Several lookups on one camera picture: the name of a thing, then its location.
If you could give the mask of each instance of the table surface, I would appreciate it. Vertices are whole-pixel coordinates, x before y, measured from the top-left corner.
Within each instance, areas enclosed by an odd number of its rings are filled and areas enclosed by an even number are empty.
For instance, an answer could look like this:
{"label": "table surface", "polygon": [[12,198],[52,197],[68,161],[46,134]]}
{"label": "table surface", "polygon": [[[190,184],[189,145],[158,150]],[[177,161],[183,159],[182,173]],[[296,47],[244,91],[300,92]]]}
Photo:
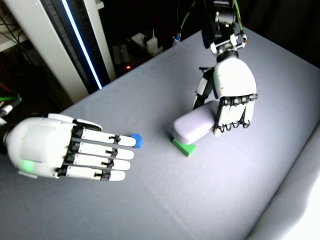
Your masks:
{"label": "table surface", "polygon": [[244,239],[320,119],[320,69],[247,30],[239,51],[259,99],[252,125],[207,134],[185,157],[169,140],[172,122],[192,109],[213,66],[200,32],[64,114],[144,146],[124,181],[29,179],[8,159],[0,168],[0,231],[6,239]]}

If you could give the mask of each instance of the robotic hand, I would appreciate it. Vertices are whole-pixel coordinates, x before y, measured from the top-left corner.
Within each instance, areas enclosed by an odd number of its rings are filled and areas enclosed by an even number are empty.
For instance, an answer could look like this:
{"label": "robotic hand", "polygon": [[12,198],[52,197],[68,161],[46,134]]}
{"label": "robotic hand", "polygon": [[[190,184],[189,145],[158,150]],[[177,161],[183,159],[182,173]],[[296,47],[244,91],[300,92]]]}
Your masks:
{"label": "robotic hand", "polygon": [[4,124],[0,129],[3,147],[18,173],[31,178],[121,181],[130,168],[126,160],[133,159],[134,153],[117,146],[137,143],[133,137],[102,132],[96,123],[54,113],[27,118],[13,128]]}
{"label": "robotic hand", "polygon": [[[202,39],[206,49],[210,49],[216,57],[217,64],[215,67],[200,67],[203,77],[193,101],[193,109],[200,109],[173,123],[173,136],[185,144],[195,142],[211,130],[218,137],[232,127],[242,125],[247,128],[258,98],[255,78],[238,55],[238,49],[247,44],[247,36],[244,34],[237,0],[204,0],[204,6],[207,19],[202,28]],[[235,34],[236,16],[240,27],[238,34]],[[212,91],[219,100],[214,113],[213,104],[205,104]],[[208,113],[214,115],[214,119],[208,117]]]}

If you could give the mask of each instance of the robotic finger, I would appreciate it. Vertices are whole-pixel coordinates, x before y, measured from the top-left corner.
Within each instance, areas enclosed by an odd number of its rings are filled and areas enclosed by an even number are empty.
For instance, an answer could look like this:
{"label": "robotic finger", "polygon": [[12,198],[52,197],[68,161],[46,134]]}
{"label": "robotic finger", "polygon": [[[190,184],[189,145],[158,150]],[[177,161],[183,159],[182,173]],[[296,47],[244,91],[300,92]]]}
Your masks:
{"label": "robotic finger", "polygon": [[130,168],[126,160],[134,158],[133,151],[118,146],[134,147],[137,142],[61,114],[27,118],[3,137],[9,158],[22,175],[107,181],[123,180]]}

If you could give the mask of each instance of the white robotic hand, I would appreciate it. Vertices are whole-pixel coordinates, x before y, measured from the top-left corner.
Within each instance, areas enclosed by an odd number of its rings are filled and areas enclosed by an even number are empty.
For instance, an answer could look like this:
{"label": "white robotic hand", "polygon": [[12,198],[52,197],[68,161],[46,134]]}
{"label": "white robotic hand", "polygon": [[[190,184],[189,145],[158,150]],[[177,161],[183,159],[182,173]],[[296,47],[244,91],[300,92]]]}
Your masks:
{"label": "white robotic hand", "polygon": [[239,125],[247,128],[253,118],[255,99],[258,98],[257,87],[249,67],[236,54],[204,72],[196,90],[193,108],[205,104],[212,90],[219,100],[214,135],[218,137]]}
{"label": "white robotic hand", "polygon": [[[30,117],[11,129],[4,138],[8,156],[19,174],[37,178],[86,178],[121,181],[134,157],[133,137],[102,132],[89,121],[50,113]],[[114,144],[113,147],[102,144]]]}

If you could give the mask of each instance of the dark background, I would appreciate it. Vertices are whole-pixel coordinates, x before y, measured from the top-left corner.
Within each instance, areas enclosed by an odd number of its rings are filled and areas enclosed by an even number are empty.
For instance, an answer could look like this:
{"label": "dark background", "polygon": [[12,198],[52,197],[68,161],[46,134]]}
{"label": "dark background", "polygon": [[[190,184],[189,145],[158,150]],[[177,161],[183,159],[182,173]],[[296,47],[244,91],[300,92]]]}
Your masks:
{"label": "dark background", "polygon": [[[182,22],[193,0],[181,0]],[[172,46],[178,0],[104,0],[100,16],[109,45],[125,43],[141,32],[155,35],[164,49]],[[320,67],[320,1],[238,0],[245,27]],[[182,30],[182,39],[201,29],[203,0],[197,0]]]}

